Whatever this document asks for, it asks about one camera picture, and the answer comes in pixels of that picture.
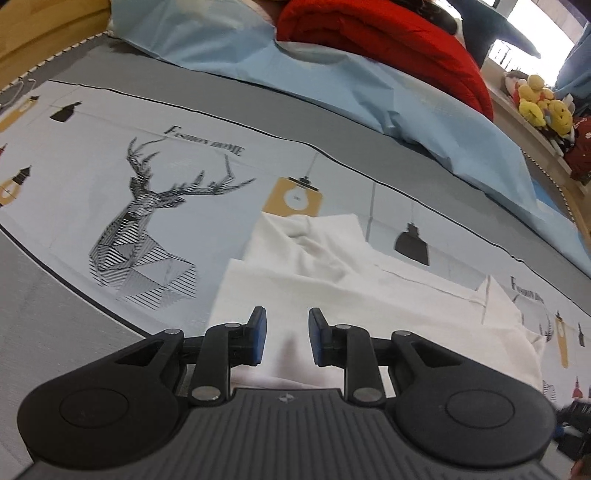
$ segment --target deer head print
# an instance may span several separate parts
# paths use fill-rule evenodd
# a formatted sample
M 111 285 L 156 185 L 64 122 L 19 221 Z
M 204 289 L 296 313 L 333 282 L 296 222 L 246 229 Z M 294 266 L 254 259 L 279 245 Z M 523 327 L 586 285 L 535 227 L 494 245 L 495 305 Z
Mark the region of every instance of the deer head print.
M 132 200 L 105 228 L 90 251 L 90 270 L 101 285 L 113 287 L 118 297 L 149 308 L 168 306 L 175 301 L 194 297 L 197 283 L 195 266 L 168 253 L 146 232 L 157 209 L 176 208 L 187 196 L 224 195 L 252 183 L 249 179 L 233 184 L 235 176 L 228 156 L 224 155 L 226 176 L 203 187 L 205 171 L 189 182 L 174 184 L 164 192 L 150 189 L 151 160 L 160 152 L 144 154 L 152 140 L 136 146 L 137 137 L 128 146 L 126 159 L 135 176 L 129 180 Z

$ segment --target deer antler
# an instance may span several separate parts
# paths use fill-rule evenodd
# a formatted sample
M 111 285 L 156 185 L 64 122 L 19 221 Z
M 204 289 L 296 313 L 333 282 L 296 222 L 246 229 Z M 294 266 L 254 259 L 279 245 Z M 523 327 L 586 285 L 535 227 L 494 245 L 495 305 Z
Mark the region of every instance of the deer antler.
M 207 187 L 200 187 L 205 171 L 201 173 L 191 183 L 183 183 L 182 185 L 173 185 L 170 190 L 158 193 L 158 197 L 161 202 L 158 204 L 158 208 L 170 208 L 176 207 L 177 205 L 184 202 L 182 195 L 223 195 L 224 193 L 233 192 L 234 190 L 241 189 L 243 186 L 252 183 L 255 179 L 243 181 L 237 185 L 230 185 L 236 178 L 230 168 L 230 162 L 228 156 L 226 158 L 226 176 L 218 182 L 211 182 Z
M 164 138 L 151 140 L 149 142 L 142 143 L 139 147 L 134 149 L 137 139 L 138 137 L 135 137 L 129 143 L 129 147 L 127 147 L 127 161 L 137 175 L 137 178 L 132 178 L 129 182 L 129 187 L 131 188 L 131 192 L 134 194 L 134 197 L 137 197 L 138 194 L 145 193 L 148 190 L 148 183 L 150 182 L 150 178 L 152 178 L 150 160 L 160 153 L 154 152 L 147 157 L 142 158 L 142 150 L 152 143 L 157 143 L 164 140 Z

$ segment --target red quilt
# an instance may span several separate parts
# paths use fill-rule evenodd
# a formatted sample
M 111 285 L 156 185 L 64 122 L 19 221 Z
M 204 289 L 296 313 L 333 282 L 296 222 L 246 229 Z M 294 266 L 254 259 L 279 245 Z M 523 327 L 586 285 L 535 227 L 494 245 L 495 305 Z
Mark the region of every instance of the red quilt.
M 277 40 L 314 43 L 377 60 L 492 120 L 491 97 L 466 49 L 390 0 L 291 0 L 277 22 Z

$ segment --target wooden headboard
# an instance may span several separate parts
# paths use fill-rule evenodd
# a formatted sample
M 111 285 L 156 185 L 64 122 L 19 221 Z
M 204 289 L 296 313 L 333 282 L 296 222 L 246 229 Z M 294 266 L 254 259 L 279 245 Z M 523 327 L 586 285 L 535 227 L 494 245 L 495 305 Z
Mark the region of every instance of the wooden headboard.
M 0 89 L 58 51 L 105 30 L 109 0 L 8 0 L 0 8 Z

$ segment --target folded white garment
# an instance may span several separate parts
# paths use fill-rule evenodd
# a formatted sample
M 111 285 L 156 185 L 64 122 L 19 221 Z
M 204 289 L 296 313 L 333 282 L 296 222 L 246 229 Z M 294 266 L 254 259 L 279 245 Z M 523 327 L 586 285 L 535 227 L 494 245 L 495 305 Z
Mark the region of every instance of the folded white garment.
M 244 259 L 231 260 L 210 325 L 267 310 L 261 365 L 236 367 L 234 382 L 262 388 L 342 388 L 343 371 L 314 364 L 308 310 L 331 325 L 350 323 L 373 337 L 410 330 L 541 390 L 544 338 L 487 277 L 470 290 L 373 250 L 355 215 L 287 218 L 263 213 Z M 385 370 L 388 395 L 393 395 Z

